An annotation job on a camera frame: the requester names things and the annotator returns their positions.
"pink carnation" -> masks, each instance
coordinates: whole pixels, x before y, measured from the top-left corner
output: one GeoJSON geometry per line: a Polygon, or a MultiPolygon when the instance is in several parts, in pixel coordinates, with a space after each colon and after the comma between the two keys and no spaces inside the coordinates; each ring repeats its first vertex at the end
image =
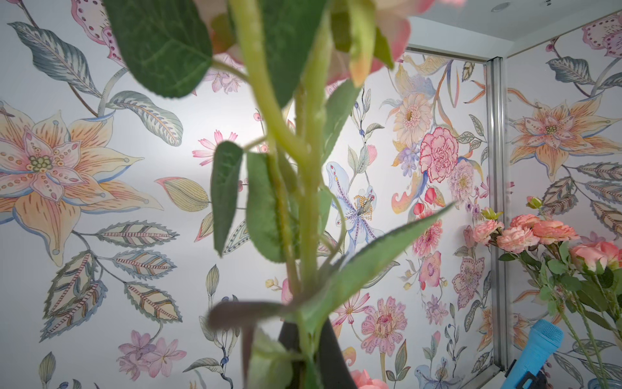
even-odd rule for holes
{"type": "Polygon", "coordinates": [[[482,224],[478,224],[473,229],[473,239],[477,243],[482,243],[488,246],[488,242],[490,241],[490,234],[492,234],[498,228],[503,228],[503,223],[497,222],[496,220],[487,220],[482,224]]]}
{"type": "Polygon", "coordinates": [[[527,215],[519,215],[512,219],[512,222],[509,224],[510,227],[521,227],[521,228],[533,228],[534,224],[541,222],[538,216],[527,214],[527,215]]]}
{"type": "Polygon", "coordinates": [[[534,224],[533,231],[543,245],[580,238],[574,228],[557,220],[541,220],[534,224]]]}
{"type": "Polygon", "coordinates": [[[537,244],[539,240],[530,228],[512,227],[503,230],[503,234],[497,238],[497,245],[504,251],[519,254],[527,247],[537,244]]]}

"striped leaf print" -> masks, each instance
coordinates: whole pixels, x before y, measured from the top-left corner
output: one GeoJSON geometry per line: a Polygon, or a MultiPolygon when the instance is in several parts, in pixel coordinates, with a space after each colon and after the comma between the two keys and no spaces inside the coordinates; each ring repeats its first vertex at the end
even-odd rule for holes
{"type": "Polygon", "coordinates": [[[90,251],[83,251],[67,262],[52,280],[45,299],[44,319],[49,319],[74,298],[81,296],[90,287],[95,268],[93,253],[90,251]]]}
{"type": "Polygon", "coordinates": [[[142,248],[161,245],[175,239],[179,234],[155,223],[124,222],[104,228],[94,235],[101,241],[118,246],[142,248]]]}
{"type": "Polygon", "coordinates": [[[90,319],[106,297],[107,291],[108,288],[101,280],[91,283],[81,296],[73,298],[63,309],[51,315],[41,330],[41,342],[90,319]]]}
{"type": "Polygon", "coordinates": [[[175,300],[164,291],[143,283],[126,283],[125,294],[138,311],[153,321],[182,321],[175,300]]]}
{"type": "Polygon", "coordinates": [[[125,251],[114,258],[100,259],[110,260],[133,278],[140,279],[160,278],[177,267],[165,255],[149,250],[125,251]]]}

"painted pink flower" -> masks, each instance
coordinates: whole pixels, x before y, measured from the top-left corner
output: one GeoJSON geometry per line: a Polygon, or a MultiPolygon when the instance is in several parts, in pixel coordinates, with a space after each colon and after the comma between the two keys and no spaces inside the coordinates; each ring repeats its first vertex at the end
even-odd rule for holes
{"type": "Polygon", "coordinates": [[[145,354],[143,359],[150,362],[149,375],[155,377],[159,372],[165,377],[170,376],[173,369],[173,361],[180,360],[186,356],[186,351],[177,350],[177,339],[173,340],[168,346],[164,338],[157,340],[155,350],[145,354]]]}
{"type": "Polygon", "coordinates": [[[361,333],[369,336],[361,343],[361,348],[371,354],[378,347],[380,352],[392,356],[395,345],[404,338],[398,331],[404,331],[408,324],[404,316],[405,310],[405,305],[401,302],[396,304],[395,299],[390,296],[386,305],[384,299],[378,300],[378,310],[373,306],[365,307],[367,317],[361,325],[361,333]]]}
{"type": "MultiPolygon", "coordinates": [[[[432,215],[431,209],[426,209],[418,215],[418,219],[423,219],[432,215]]],[[[439,246],[440,236],[443,233],[443,220],[438,219],[428,228],[412,245],[412,251],[421,256],[426,256],[436,250],[439,246]]]]}
{"type": "Polygon", "coordinates": [[[427,171],[430,182],[448,177],[458,162],[458,141],[447,128],[436,127],[421,143],[421,173],[427,171]]]}
{"type": "Polygon", "coordinates": [[[484,258],[464,257],[460,265],[460,272],[453,278],[453,290],[458,293],[458,308],[464,308],[473,299],[475,291],[480,286],[481,275],[484,273],[484,258]]]}
{"type": "Polygon", "coordinates": [[[372,380],[367,370],[363,370],[362,372],[355,370],[350,372],[350,374],[358,389],[389,389],[389,385],[387,385],[386,382],[382,380],[372,380]]]}
{"type": "MultiPolygon", "coordinates": [[[[236,133],[231,133],[229,134],[228,140],[233,142],[237,138],[238,138],[238,135],[236,133]]],[[[199,140],[199,143],[204,148],[207,149],[207,150],[194,150],[192,152],[192,156],[195,158],[205,158],[205,160],[201,162],[199,165],[205,166],[214,160],[214,153],[216,152],[216,147],[218,147],[218,145],[224,141],[222,133],[218,130],[214,131],[214,141],[216,142],[216,144],[213,144],[207,139],[199,140]]]]}
{"type": "Polygon", "coordinates": [[[428,286],[438,286],[440,282],[440,252],[435,251],[421,265],[419,282],[428,286]]]}
{"type": "Polygon", "coordinates": [[[432,324],[433,321],[437,325],[443,324],[443,319],[449,314],[446,308],[447,304],[442,303],[436,296],[432,295],[432,300],[427,302],[425,309],[425,317],[429,324],[432,324]]]}
{"type": "Polygon", "coordinates": [[[605,56],[622,58],[622,12],[605,16],[583,27],[583,41],[605,56]]]}
{"type": "Polygon", "coordinates": [[[356,292],[349,300],[343,303],[343,307],[335,309],[335,312],[339,315],[333,322],[333,327],[340,326],[348,319],[348,323],[354,323],[353,313],[363,312],[365,307],[363,306],[367,300],[369,300],[369,293],[365,293],[363,297],[358,298],[361,291],[356,292]]]}

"green stem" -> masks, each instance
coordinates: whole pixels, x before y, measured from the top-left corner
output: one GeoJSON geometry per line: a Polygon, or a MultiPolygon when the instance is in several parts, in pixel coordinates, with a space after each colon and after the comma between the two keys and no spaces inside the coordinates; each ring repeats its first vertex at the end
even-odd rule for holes
{"type": "Polygon", "coordinates": [[[119,79],[128,72],[128,68],[121,68],[118,72],[116,72],[110,80],[106,83],[104,87],[104,91],[101,94],[100,105],[97,108],[97,117],[103,116],[106,111],[106,103],[108,102],[108,95],[110,95],[110,91],[113,89],[114,84],[116,84],[119,79]]]}

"serrated leaf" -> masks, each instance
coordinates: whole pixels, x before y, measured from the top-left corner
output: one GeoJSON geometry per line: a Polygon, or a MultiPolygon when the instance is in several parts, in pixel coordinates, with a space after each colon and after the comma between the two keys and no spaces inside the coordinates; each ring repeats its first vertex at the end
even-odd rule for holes
{"type": "Polygon", "coordinates": [[[599,198],[612,203],[622,204],[622,185],[607,181],[590,181],[584,185],[599,198]]]}
{"type": "Polygon", "coordinates": [[[117,223],[95,233],[101,241],[130,248],[161,245],[178,235],[162,225],[138,221],[117,223]]]}
{"type": "Polygon", "coordinates": [[[32,51],[32,63],[54,80],[65,81],[77,90],[101,97],[82,51],[62,41],[52,31],[22,22],[9,23],[19,40],[32,51]]]}
{"type": "Polygon", "coordinates": [[[56,272],[45,299],[44,319],[50,318],[90,287],[95,267],[93,253],[83,251],[56,272]]]}
{"type": "Polygon", "coordinates": [[[594,85],[590,76],[590,66],[584,59],[572,57],[555,58],[547,62],[555,72],[555,79],[561,82],[574,82],[579,85],[594,85]]]}
{"type": "Polygon", "coordinates": [[[232,253],[233,251],[237,250],[241,245],[245,244],[250,239],[251,239],[251,236],[248,235],[248,228],[246,227],[246,220],[242,220],[242,222],[236,227],[233,233],[229,236],[229,239],[226,241],[226,246],[225,246],[225,249],[223,250],[223,255],[232,253]]]}
{"type": "Polygon", "coordinates": [[[149,132],[171,146],[179,146],[182,143],[183,126],[177,115],[158,107],[142,93],[131,90],[121,91],[113,96],[106,106],[114,110],[134,112],[149,132]]]}
{"type": "Polygon", "coordinates": [[[211,40],[192,0],[109,0],[106,11],[128,69],[166,97],[190,94],[211,66],[211,40]]]}
{"type": "Polygon", "coordinates": [[[90,319],[106,297],[107,291],[101,280],[91,283],[82,295],[73,298],[63,309],[50,315],[50,319],[41,330],[41,342],[90,319]]]}
{"type": "Polygon", "coordinates": [[[191,370],[196,369],[197,367],[205,367],[209,369],[210,371],[218,373],[218,374],[222,374],[225,372],[223,368],[220,366],[220,362],[215,360],[214,358],[197,359],[196,361],[192,362],[192,364],[188,366],[186,370],[184,370],[183,372],[184,373],[189,372],[191,370]]]}
{"type": "Polygon", "coordinates": [[[598,201],[591,201],[590,205],[602,224],[616,235],[622,236],[622,213],[620,211],[598,201]]]}
{"type": "Polygon", "coordinates": [[[116,267],[130,274],[132,278],[154,279],[167,275],[177,266],[168,257],[156,251],[133,250],[125,251],[108,259],[116,267]]]}
{"type": "Polygon", "coordinates": [[[214,248],[220,256],[226,251],[227,235],[238,204],[238,177],[243,155],[244,151],[229,141],[219,144],[214,153],[210,186],[214,201],[214,248]]]}
{"type": "Polygon", "coordinates": [[[165,291],[137,282],[126,283],[124,291],[132,305],[149,319],[160,323],[182,321],[175,300],[165,291]]]}
{"type": "Polygon", "coordinates": [[[468,332],[471,329],[471,325],[473,324],[473,320],[475,318],[475,312],[479,307],[481,307],[481,301],[473,301],[473,304],[471,304],[471,308],[465,316],[465,331],[468,332]]]}

